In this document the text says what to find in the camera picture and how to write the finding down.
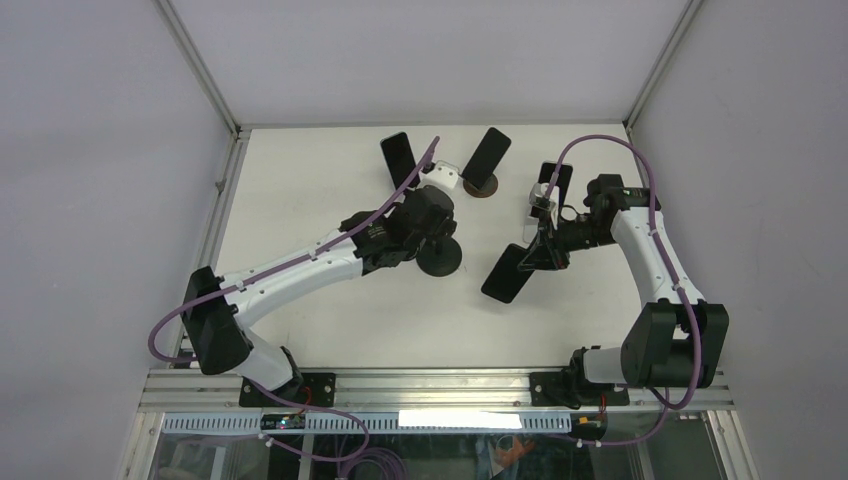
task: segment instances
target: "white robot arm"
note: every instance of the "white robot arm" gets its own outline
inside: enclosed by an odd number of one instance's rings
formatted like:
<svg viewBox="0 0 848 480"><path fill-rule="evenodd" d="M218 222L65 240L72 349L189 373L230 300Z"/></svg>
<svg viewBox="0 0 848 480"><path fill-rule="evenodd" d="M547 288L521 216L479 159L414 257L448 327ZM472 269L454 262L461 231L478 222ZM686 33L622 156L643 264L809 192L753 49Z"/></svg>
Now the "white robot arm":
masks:
<svg viewBox="0 0 848 480"><path fill-rule="evenodd" d="M453 176L445 174L448 169ZM287 349L270 345L251 330L259 319L319 288L403 261L416 259L424 272L434 276L455 271L462 250L451 237L456 222L453 202L446 192L456 184L449 181L456 176L456 168L439 162L433 172L435 175L425 175L418 188L407 190L403 201L390 213L342 241L337 239L355 231L354 227L375 212L359 212L308 247L257 267L220 276L210 267L194 272L186 302L231 290L182 315L201 371L207 375L232 371L280 396L291 396L302 377ZM304 261L281 268L296 259ZM253 283L248 281L269 270L279 271Z"/></svg>
<svg viewBox="0 0 848 480"><path fill-rule="evenodd" d="M563 171L570 173L570 167ZM659 208L655 230L649 224L650 191L625 187L619 175L600 175L589 182L583 201L589 213L564 220L560 211L568 180L560 182L560 176L556 184L559 190L552 189L557 194L548 199L541 193L548 190L541 180L550 178L550 173L545 175L545 166L542 172L540 184L531 191L525 222L525 232L528 225L535 225L536 235L526 248L515 244L507 247L483 284L483 293L510 303L535 270L561 270L568 267L571 252L618 244L639 290L642 312L621 346L574 352L563 372L571 383L567 390L576 397L573 404L591 403L597 392L615 385L687 387L694 369L693 338L687 309L675 292L680 287L687 294L700 332L697 385L709 386L727 332L727 311L720 304L707 303L692 285L671 247ZM653 235L659 236L679 281L673 280ZM689 338L675 339L678 328Z"/></svg>

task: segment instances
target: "white wall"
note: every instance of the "white wall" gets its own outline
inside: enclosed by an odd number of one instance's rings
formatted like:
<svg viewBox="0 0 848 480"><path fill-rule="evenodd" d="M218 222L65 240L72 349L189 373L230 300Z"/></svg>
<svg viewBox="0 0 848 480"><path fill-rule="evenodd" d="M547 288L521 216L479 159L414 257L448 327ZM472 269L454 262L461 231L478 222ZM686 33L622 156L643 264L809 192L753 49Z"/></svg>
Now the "white wall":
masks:
<svg viewBox="0 0 848 480"><path fill-rule="evenodd" d="M848 471L848 3L708 1L636 125L762 478Z"/></svg>
<svg viewBox="0 0 848 480"><path fill-rule="evenodd" d="M115 478L226 132L152 2L0 8L0 471Z"/></svg>
<svg viewBox="0 0 848 480"><path fill-rule="evenodd" d="M244 124L621 121L686 0L175 0Z"/></svg>

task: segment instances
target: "black phone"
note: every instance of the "black phone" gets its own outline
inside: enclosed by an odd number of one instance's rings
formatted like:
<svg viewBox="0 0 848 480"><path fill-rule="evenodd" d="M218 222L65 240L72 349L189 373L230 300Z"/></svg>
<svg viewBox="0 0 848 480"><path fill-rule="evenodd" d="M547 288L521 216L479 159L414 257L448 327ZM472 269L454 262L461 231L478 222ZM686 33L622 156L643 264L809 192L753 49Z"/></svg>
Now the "black phone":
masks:
<svg viewBox="0 0 848 480"><path fill-rule="evenodd" d="M518 292L533 275L533 270L518 270L518 264L527 256L527 249L509 244L480 289L483 294L503 303L512 303Z"/></svg>
<svg viewBox="0 0 848 480"><path fill-rule="evenodd" d="M412 147L409 145L409 137L406 132L400 132L380 141L383 150L383 158L389 167L389 175L395 188L400 187L406 177L415 168L415 157L412 155ZM418 186L420 179L414 178L409 188Z"/></svg>
<svg viewBox="0 0 848 480"><path fill-rule="evenodd" d="M462 178L474 185L474 188L482 189L486 185L486 180L494 173L495 167L506 155L510 145L512 145L512 140L509 137L497 128L490 128L465 165Z"/></svg>

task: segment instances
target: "red cable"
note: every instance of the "red cable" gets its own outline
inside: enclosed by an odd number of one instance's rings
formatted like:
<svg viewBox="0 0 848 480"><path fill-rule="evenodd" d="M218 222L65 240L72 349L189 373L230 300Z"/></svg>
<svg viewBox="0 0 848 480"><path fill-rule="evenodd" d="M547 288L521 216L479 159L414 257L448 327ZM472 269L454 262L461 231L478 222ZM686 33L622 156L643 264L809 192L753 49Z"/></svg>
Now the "red cable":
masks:
<svg viewBox="0 0 848 480"><path fill-rule="evenodd" d="M309 387L303 387L303 388L301 388L301 389L300 389L300 391L302 391L302 392L306 392L306 401L305 401L305 402L303 402L303 404L304 404L304 405L309 405L309 403L310 403L310 402L312 402L312 389L311 389L311 388L309 388ZM301 409L299 412L297 412L295 415L300 415L300 414L302 414L302 413L303 413L303 412L305 412L305 411L306 411L306 409L305 409L305 408L303 408L303 409Z"/></svg>

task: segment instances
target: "metal frame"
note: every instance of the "metal frame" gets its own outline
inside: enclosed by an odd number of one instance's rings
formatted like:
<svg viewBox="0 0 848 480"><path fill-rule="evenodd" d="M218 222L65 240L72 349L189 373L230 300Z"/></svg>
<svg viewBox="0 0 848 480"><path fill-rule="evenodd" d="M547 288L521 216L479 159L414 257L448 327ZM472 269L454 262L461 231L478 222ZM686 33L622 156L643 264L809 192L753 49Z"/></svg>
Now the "metal frame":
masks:
<svg viewBox="0 0 848 480"><path fill-rule="evenodd" d="M200 84L203 93L206 94L212 106L215 107L215 111L221 117L221 121L224 122L230 134L233 137L237 136L240 130L238 123L233 117L230 107L227 106L227 102L224 101L224 95L221 94L221 90L218 89L218 85L212 79L209 68L206 67L206 63L200 57L200 52L197 51L197 46L191 39L191 35L188 34L188 30L186 30L185 24L180 19L177 9L174 8L171 0L152 1L159 11L162 21L165 22L165 25L171 32L171 36L174 37L174 41L177 47L179 47L180 52L182 52L186 63L197 78L197 83Z"/></svg>
<svg viewBox="0 0 848 480"><path fill-rule="evenodd" d="M707 425L711 432L716 457L721 460L727 480L759 480L757 468L748 440L742 430L739 414L735 411L707 412Z"/></svg>
<svg viewBox="0 0 848 480"><path fill-rule="evenodd" d="M153 464L165 414L137 413L124 451L120 478L146 480Z"/></svg>
<svg viewBox="0 0 848 480"><path fill-rule="evenodd" d="M451 408L498 411L597 412L533 407L530 372L558 368L492 369L302 369L305 373L336 374L335 402L347 412L397 412L402 409ZM141 395L139 412L235 412L255 411L238 406L242 379L235 374L205 376L197 369L151 370ZM672 399L684 389L672 389ZM631 404L607 408L609 412L651 412L661 408L649 391L629 389ZM735 409L724 373L716 372L710 388L699 390L686 411ZM291 409L265 409L289 411Z"/></svg>
<svg viewBox="0 0 848 480"><path fill-rule="evenodd" d="M218 258L236 183L247 151L250 127L244 128L234 118L171 0L152 0L152 2L156 5L201 89L232 136L223 172L220 179L215 182L218 195L195 262L195 267L214 265ZM624 120L628 137L653 90L667 71L671 59L702 4L703 0L689 0L678 19ZM183 343L180 339L184 337L181 329L176 333L178 336L171 339L174 354L179 351ZM556 371L557 368L332 369L338 375L336 404L340 410L349 412L380 413L397 412L402 408L444 407L531 413L572 412L563 408L539 408L531 405L528 374L531 371L544 370ZM229 418L233 414L250 416L251 413L261 413L263 410L260 409L238 407L240 388L241 378L236 375L207 377L194 369L151 370L133 423L129 445L124 453L121 478L147 479L160 433L166 424L173 424L166 421L173 420L175 416L182 415L184 418L184 412L194 412L198 419L211 422L207 423L211 425L210 428L217 428L216 418ZM631 397L629 406L609 407L608 411L647 412L660 409L659 403L647 391L630 389L629 394ZM680 390L673 394L678 398L681 395ZM283 410L287 409L267 409L267 411ZM723 372L717 373L711 388L698 391L686 410L705 412L706 423L714 439L716 456L721 460L728 479L759 478ZM597 412L597 408L583 407L579 411L591 413ZM304 449L311 450L313 441L314 435L306 435ZM652 478L650 463L647 463L647 467L644 463L646 458L644 449L637 449L631 453L636 463L640 465L643 478ZM310 470L311 461L303 460L298 478L309 478Z"/></svg>
<svg viewBox="0 0 848 480"><path fill-rule="evenodd" d="M636 101L633 103L633 106L630 107L630 112L628 112L627 116L624 118L624 128L627 131L628 136L633 130L633 126L639 120L639 116L642 114L642 111L645 109L645 104L647 104L648 99L651 98L654 88L656 88L663 75L668 71L668 67L671 64L672 58L674 58L674 54L677 53L678 47L683 42L686 32L689 31L689 27L695 20L698 12L701 10L703 3L704 0L689 0L683 8L680 18L677 19L677 23L671 31L671 35L669 35L668 40L666 40L665 45L663 45L660 55L651 67L651 73L648 74L648 78L642 85L642 89L639 90L639 95L636 96Z"/></svg>

